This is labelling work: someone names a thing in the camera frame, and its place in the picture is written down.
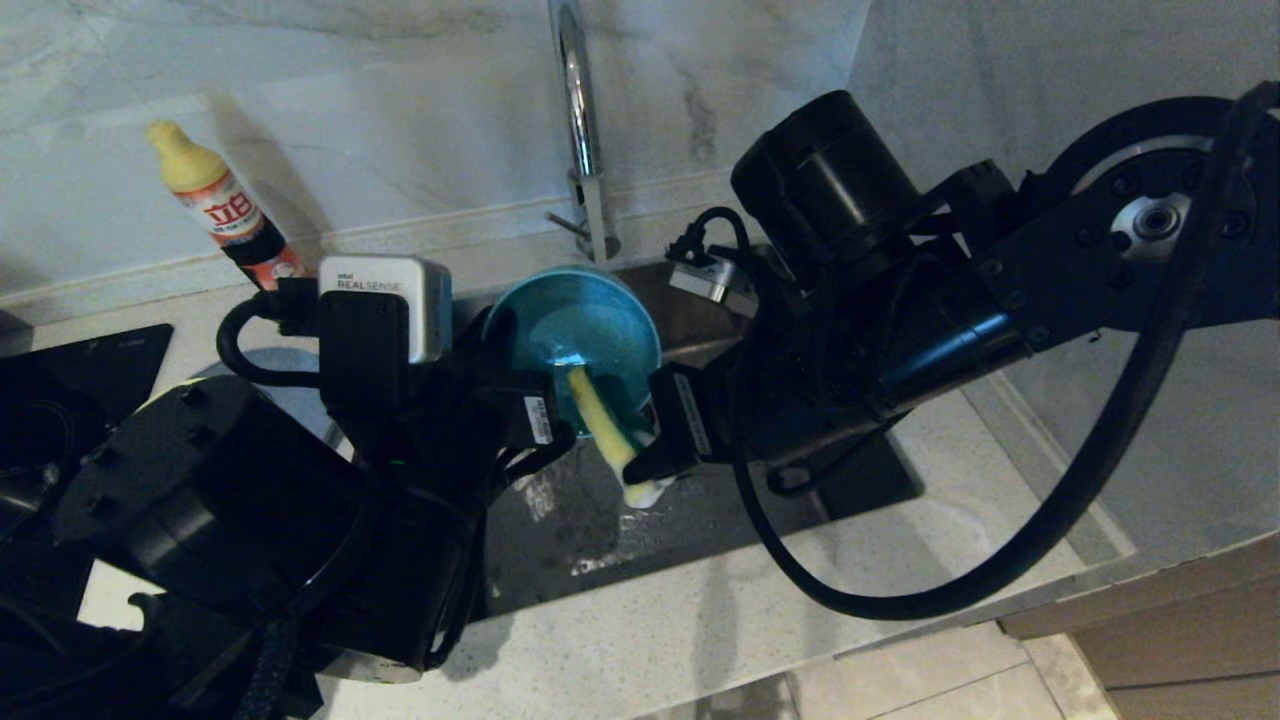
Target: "label sticker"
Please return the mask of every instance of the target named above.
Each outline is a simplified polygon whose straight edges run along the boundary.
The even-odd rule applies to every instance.
[[[220,246],[246,242],[262,229],[262,211],[230,170],[209,186],[174,196]]]
[[[525,397],[525,414],[529,415],[529,429],[534,432],[538,445],[552,443],[552,421],[547,416],[547,401],[541,397]]]
[[[698,411],[698,400],[694,397],[694,388],[689,384],[689,378],[680,373],[672,373],[676,382],[676,393],[680,395],[680,406],[685,410],[685,420],[689,423],[689,434],[694,437],[694,450],[698,455],[712,454],[712,441],[707,437],[707,427],[703,425],[703,414]]]

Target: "floor tile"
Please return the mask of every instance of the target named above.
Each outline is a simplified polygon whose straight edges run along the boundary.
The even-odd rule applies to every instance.
[[[1070,635],[1023,641],[1023,648],[1066,720],[1119,720]]]
[[[785,675],[774,675],[636,720],[799,720]]]
[[[877,720],[1062,720],[1062,714],[1036,667],[1027,664],[881,715]]]
[[[818,662],[790,678],[804,720],[867,720],[1024,662],[1018,641],[984,623]]]

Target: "dish soap bottle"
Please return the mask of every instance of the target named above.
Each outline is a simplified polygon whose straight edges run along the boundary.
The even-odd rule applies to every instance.
[[[307,274],[221,155],[192,142],[173,120],[151,123],[147,141],[160,158],[165,187],[253,284],[275,290],[276,278]]]

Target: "countertop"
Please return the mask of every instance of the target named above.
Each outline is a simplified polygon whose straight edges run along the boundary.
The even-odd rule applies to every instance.
[[[0,336],[0,356],[172,323],[173,341],[156,380],[163,389],[215,361],[219,320],[250,293],[248,287],[214,290]],[[242,334],[244,348],[314,350],[314,343],[278,337],[265,322],[251,323]],[[932,587],[987,557],[1038,505],[959,392],[920,407],[893,436],[923,479],[922,497],[787,541],[818,577],[845,589],[884,594]],[[1083,569],[1061,544],[997,597]],[[81,620],[137,628],[141,616],[124,601],[145,587],[96,564]],[[321,678],[326,706],[319,716],[628,717],[920,625],[827,611],[792,587],[763,547],[753,546],[472,624],[449,662],[419,683]]]

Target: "yellow bottle cap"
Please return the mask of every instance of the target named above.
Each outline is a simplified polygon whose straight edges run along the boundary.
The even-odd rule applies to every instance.
[[[196,145],[173,120],[147,127],[147,141],[160,158],[160,179],[170,192],[193,192],[227,174],[227,163],[212,150]]]

